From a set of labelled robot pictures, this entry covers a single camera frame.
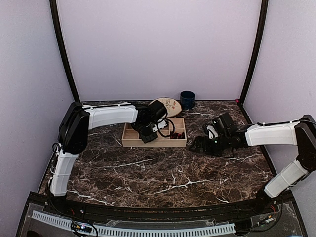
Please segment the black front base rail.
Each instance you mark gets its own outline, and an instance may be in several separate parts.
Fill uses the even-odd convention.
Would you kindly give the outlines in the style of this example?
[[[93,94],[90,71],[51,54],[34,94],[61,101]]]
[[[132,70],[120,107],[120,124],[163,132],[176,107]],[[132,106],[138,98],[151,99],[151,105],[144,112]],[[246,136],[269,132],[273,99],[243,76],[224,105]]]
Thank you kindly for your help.
[[[232,204],[212,205],[189,208],[128,208],[90,204],[53,197],[50,205],[65,214],[74,213],[76,217],[91,220],[122,218],[126,220],[185,220],[202,217],[220,217],[221,219],[249,218],[258,211],[253,208],[254,200]]]

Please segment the cream floral ceramic plate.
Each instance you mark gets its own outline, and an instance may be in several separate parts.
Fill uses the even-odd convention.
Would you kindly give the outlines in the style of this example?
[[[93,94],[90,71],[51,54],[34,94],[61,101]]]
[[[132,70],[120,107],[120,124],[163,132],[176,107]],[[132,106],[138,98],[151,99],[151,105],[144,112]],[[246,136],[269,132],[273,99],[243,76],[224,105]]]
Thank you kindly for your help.
[[[167,117],[168,118],[175,117],[178,114],[180,114],[182,111],[181,104],[173,98],[169,98],[169,97],[157,98],[157,99],[151,101],[150,104],[152,104],[154,101],[160,101],[164,104],[164,106],[167,109]]]

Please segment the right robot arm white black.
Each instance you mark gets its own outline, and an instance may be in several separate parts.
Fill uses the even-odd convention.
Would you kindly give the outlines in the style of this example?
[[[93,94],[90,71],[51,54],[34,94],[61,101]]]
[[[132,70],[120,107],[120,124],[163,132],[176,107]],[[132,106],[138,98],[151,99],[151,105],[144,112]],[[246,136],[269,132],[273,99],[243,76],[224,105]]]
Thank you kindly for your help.
[[[220,157],[224,150],[248,147],[290,148],[295,155],[286,167],[268,181],[256,194],[252,210],[263,214],[271,199],[295,186],[316,169],[316,121],[311,115],[299,119],[256,123],[238,127],[229,113],[224,113],[204,126],[205,136],[197,136],[190,151]]]

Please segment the dark blue mug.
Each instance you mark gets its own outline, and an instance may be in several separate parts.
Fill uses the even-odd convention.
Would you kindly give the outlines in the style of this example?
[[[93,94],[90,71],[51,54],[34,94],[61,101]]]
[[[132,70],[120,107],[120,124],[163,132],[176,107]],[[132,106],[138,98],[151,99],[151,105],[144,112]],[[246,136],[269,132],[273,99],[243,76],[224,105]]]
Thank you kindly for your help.
[[[182,110],[190,110],[195,106],[195,94],[192,91],[180,93],[180,105]]]

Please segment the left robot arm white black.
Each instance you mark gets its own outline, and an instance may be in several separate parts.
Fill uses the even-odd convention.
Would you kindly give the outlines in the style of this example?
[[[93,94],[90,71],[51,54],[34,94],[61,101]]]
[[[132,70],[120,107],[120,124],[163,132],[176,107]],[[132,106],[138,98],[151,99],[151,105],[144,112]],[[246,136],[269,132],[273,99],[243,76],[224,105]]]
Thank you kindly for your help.
[[[165,128],[163,121],[167,115],[165,105],[154,101],[149,105],[121,104],[89,106],[73,102],[60,126],[58,136],[58,160],[49,182],[50,193],[55,197],[50,207],[59,215],[66,215],[70,205],[61,197],[67,193],[67,184],[75,160],[88,142],[88,132],[106,125],[129,123],[144,143],[157,139],[157,132]]]

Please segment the left black frame post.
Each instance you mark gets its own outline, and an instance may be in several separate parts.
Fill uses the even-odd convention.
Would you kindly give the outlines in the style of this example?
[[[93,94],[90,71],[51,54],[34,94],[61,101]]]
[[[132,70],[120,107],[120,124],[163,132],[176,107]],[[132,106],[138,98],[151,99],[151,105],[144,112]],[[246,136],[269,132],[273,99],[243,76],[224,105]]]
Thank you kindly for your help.
[[[61,24],[60,24],[57,1],[50,0],[49,5],[50,5],[50,11],[51,11],[51,17],[52,17],[52,21],[53,21],[55,36],[56,36],[56,40],[57,40],[57,45],[59,48],[59,53],[60,53],[63,67],[64,67],[64,71],[66,74],[67,82],[68,82],[69,88],[71,90],[71,94],[72,94],[74,101],[80,102],[79,93],[78,93],[77,87],[75,85],[75,80],[74,80],[74,77],[72,74],[71,66],[69,63],[69,59],[68,59],[68,55],[66,52],[64,39],[63,39],[63,33],[62,33],[62,29],[61,29]]]

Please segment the argyle black red orange sock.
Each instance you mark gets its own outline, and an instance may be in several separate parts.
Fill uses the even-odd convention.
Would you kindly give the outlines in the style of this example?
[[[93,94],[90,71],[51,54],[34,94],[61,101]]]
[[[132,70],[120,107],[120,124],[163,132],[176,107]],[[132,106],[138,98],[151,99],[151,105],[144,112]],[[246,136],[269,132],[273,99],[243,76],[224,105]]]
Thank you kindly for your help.
[[[174,132],[170,139],[185,139],[185,133],[182,132],[182,133],[177,133],[177,132]]]

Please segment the right black frame post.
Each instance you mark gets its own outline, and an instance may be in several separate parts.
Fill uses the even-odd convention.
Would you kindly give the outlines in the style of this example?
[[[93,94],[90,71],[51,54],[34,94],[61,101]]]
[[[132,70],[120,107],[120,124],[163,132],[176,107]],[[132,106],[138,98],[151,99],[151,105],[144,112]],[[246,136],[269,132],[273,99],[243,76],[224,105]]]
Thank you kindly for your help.
[[[260,14],[259,14],[259,20],[258,20],[258,26],[257,26],[254,45],[253,45],[253,50],[252,50],[247,74],[245,77],[245,81],[243,84],[243,88],[241,91],[241,95],[239,98],[239,102],[242,105],[246,101],[247,94],[249,92],[251,81],[252,81],[253,74],[255,71],[255,67],[256,67],[256,63],[257,63],[257,59],[258,59],[258,55],[259,55],[259,51],[260,51],[260,47],[261,47],[262,37],[263,37],[263,33],[264,33],[264,28],[265,28],[265,22],[266,22],[266,17],[267,17],[267,12],[268,12],[268,5],[269,5],[268,0],[261,1]]]

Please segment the wooden compartment tray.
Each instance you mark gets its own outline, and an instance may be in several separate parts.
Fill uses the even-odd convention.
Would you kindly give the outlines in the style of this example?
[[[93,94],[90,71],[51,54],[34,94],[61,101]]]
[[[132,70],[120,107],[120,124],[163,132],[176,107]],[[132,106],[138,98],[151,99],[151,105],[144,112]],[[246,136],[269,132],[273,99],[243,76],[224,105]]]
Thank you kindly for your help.
[[[175,132],[177,133],[185,133],[185,139],[170,139],[170,137],[163,137],[157,132],[157,139],[144,143],[140,137],[138,132],[132,129],[131,125],[126,123],[124,126],[124,131],[122,135],[122,145],[124,147],[138,147],[138,148],[159,148],[159,147],[185,147],[187,144],[187,134],[185,128],[184,118],[170,118],[170,120],[175,125]]]

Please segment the black frame post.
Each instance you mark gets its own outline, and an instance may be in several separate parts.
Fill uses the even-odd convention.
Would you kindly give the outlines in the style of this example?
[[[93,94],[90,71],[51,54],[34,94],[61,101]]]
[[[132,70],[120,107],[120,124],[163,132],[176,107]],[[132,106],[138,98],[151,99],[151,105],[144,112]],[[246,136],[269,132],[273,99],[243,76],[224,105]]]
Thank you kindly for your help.
[[[255,71],[255,67],[256,67],[256,63],[257,63],[257,59],[258,59],[258,55],[259,55],[259,51],[260,51],[260,47],[261,47],[262,37],[263,37],[263,33],[264,33],[264,28],[265,28],[265,22],[266,22],[266,17],[267,17],[267,12],[268,12],[268,5],[269,5],[268,0],[261,1],[260,14],[259,14],[259,20],[258,20],[258,26],[257,26],[254,45],[253,45],[253,50],[252,50],[247,74],[245,77],[245,81],[243,84],[243,88],[241,91],[241,95],[239,98],[239,102],[242,105],[246,101],[247,94],[249,92],[251,81],[252,81],[253,74]]]
[[[63,39],[63,33],[62,33],[62,29],[61,29],[61,24],[60,24],[57,1],[50,0],[49,5],[50,5],[50,11],[51,11],[51,17],[52,17],[52,21],[53,21],[55,36],[56,36],[56,40],[57,40],[57,45],[59,48],[59,53],[60,53],[63,67],[64,67],[64,71],[66,74],[67,82],[68,82],[69,88],[71,90],[71,94],[72,94],[74,101],[80,102],[79,93],[78,93],[77,87],[75,85],[75,80],[74,80],[74,77],[72,74],[71,66],[69,63],[69,59],[68,59],[68,55],[66,52],[64,39]]]

